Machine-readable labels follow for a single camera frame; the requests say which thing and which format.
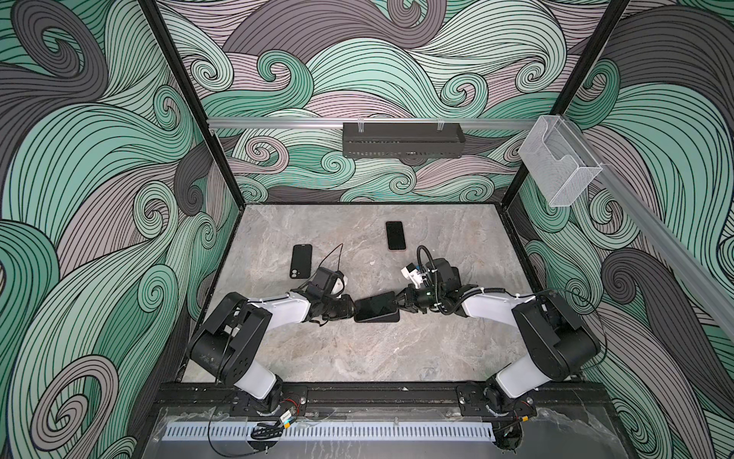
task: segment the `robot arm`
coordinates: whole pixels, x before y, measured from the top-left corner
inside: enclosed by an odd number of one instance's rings
[[[426,266],[421,250],[429,257]],[[513,297],[504,289],[463,286],[459,270],[445,259],[434,260],[423,246],[418,266],[409,264],[402,272],[411,285],[398,295],[399,308],[490,319],[520,331],[528,354],[487,381],[486,395],[497,412],[543,383],[564,380],[600,351],[597,337],[557,293]],[[260,411],[272,412],[282,380],[254,359],[265,332],[317,322],[319,316],[324,321],[353,317],[355,304],[342,294],[345,285],[339,271],[320,267],[305,288],[280,297],[255,300],[230,293],[194,334],[187,353],[217,379],[253,396]]]
[[[187,354],[204,370],[253,396],[260,411],[277,406],[282,381],[255,360],[265,332],[281,325],[351,317],[354,303],[341,294],[347,279],[340,272],[317,269],[304,289],[279,297],[248,299],[225,296],[189,341]]]
[[[493,409],[505,411],[514,401],[550,380],[563,381],[600,351],[600,342],[581,316],[555,292],[524,297],[504,289],[462,286],[459,270],[445,259],[429,256],[426,266],[402,270],[412,285],[401,292],[401,308],[409,312],[440,311],[463,317],[495,320],[517,328],[528,353],[487,382]]]
[[[523,337],[528,354],[490,378],[510,399],[550,380],[563,381],[600,351],[599,340],[581,316],[555,292],[513,297],[474,289],[464,298],[461,307],[467,317],[512,325]]]

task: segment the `phone screen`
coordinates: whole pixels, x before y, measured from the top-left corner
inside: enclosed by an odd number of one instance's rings
[[[386,292],[355,302],[355,321],[362,322],[375,317],[395,314],[398,306],[395,303],[395,292]]]
[[[386,222],[385,229],[388,231],[388,249],[405,250],[403,222]]]

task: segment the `patterned wall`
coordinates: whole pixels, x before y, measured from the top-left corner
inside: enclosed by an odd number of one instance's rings
[[[129,457],[237,209],[136,0],[0,3],[0,445]]]
[[[568,115],[734,298],[734,2],[679,3],[620,21]],[[511,210],[542,282],[597,308],[608,356],[586,375],[640,456],[731,458],[734,344],[614,197],[594,182],[551,209],[529,179]]]
[[[535,118],[606,1],[159,0],[210,117]],[[632,10],[666,0],[635,0]],[[466,157],[345,159],[336,130],[227,129],[250,201],[497,201],[523,133]]]

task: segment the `marble floor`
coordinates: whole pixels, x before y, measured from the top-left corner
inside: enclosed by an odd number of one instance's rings
[[[391,220],[403,222],[406,251],[388,250],[385,222]],[[354,300],[402,290],[407,281],[400,269],[415,262],[420,244],[458,267],[463,283],[531,291],[492,205],[250,205],[212,308],[228,292],[267,297],[298,287],[303,280],[288,276],[293,245],[312,244],[315,272],[342,242],[340,270]],[[324,266],[335,270],[336,255]],[[403,311],[397,323],[284,325],[265,335],[256,359],[286,381],[483,380],[525,353],[519,332],[508,325]],[[183,382],[212,380],[189,362]]]

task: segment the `black smartphone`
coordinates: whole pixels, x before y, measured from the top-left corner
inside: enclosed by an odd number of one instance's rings
[[[388,249],[405,250],[403,222],[386,222],[385,229],[388,231]]]
[[[386,292],[355,301],[355,322],[398,322],[400,311],[395,292]]]
[[[308,279],[311,277],[312,252],[313,247],[311,244],[298,244],[293,246],[291,271],[289,273],[291,279]]]

